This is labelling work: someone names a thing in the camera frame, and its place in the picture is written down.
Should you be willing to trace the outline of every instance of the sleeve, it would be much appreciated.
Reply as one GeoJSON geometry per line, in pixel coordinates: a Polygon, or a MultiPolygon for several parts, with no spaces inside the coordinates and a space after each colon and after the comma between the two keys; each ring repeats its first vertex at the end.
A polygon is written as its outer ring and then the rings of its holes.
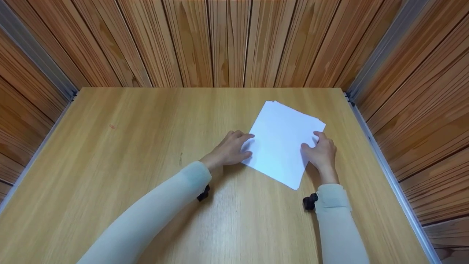
{"type": "Polygon", "coordinates": [[[324,263],[369,263],[344,188],[339,184],[324,184],[319,186],[317,194],[315,206],[324,263]]]}
{"type": "Polygon", "coordinates": [[[211,179],[203,163],[189,164],[123,212],[78,263],[136,263],[155,235],[201,194],[211,179]]]}

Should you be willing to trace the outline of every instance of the black clip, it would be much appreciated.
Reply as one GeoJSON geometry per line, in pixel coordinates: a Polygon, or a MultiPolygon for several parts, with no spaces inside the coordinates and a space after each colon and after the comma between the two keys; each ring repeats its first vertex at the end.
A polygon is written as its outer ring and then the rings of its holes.
{"type": "Polygon", "coordinates": [[[303,208],[306,211],[313,211],[314,208],[315,208],[314,202],[316,202],[317,200],[318,200],[318,195],[316,193],[313,193],[308,197],[304,197],[303,198],[303,208]]]}
{"type": "Polygon", "coordinates": [[[204,192],[201,193],[199,196],[197,196],[197,200],[199,200],[199,202],[201,202],[203,199],[207,198],[208,197],[208,191],[210,191],[210,185],[207,184],[207,186],[205,186],[204,192]]]}

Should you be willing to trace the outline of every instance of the wrist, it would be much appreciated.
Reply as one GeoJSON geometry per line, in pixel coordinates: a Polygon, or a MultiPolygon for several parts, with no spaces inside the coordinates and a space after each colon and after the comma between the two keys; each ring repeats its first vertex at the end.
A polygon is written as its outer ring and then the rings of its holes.
{"type": "Polygon", "coordinates": [[[333,166],[318,168],[321,184],[339,184],[337,171],[333,166]]]}
{"type": "Polygon", "coordinates": [[[199,161],[202,162],[210,172],[213,172],[215,169],[221,166],[217,158],[211,155],[211,153],[205,155],[199,161]]]}

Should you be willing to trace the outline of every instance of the white paper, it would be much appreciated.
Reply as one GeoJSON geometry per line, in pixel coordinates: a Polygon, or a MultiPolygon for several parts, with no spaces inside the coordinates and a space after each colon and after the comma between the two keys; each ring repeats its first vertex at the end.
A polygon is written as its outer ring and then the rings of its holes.
{"type": "Polygon", "coordinates": [[[301,144],[313,148],[318,140],[313,132],[324,128],[315,117],[277,101],[266,101],[249,132],[255,137],[242,147],[242,151],[252,151],[252,157],[243,163],[297,190],[308,164],[301,144]]]}

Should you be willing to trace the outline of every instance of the hand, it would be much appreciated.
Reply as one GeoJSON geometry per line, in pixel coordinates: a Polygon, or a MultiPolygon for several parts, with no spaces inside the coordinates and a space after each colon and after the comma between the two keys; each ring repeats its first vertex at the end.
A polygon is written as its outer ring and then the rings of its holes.
{"type": "Polygon", "coordinates": [[[303,153],[308,157],[309,161],[318,169],[321,176],[322,184],[339,183],[339,178],[335,170],[335,152],[337,147],[334,141],[329,139],[324,133],[314,131],[319,137],[319,141],[314,148],[310,148],[308,144],[301,144],[303,153]]]}
{"type": "Polygon", "coordinates": [[[226,137],[209,154],[200,159],[209,171],[224,166],[240,163],[252,156],[252,152],[241,153],[241,146],[254,137],[253,134],[246,134],[241,131],[230,131],[226,137]]]}

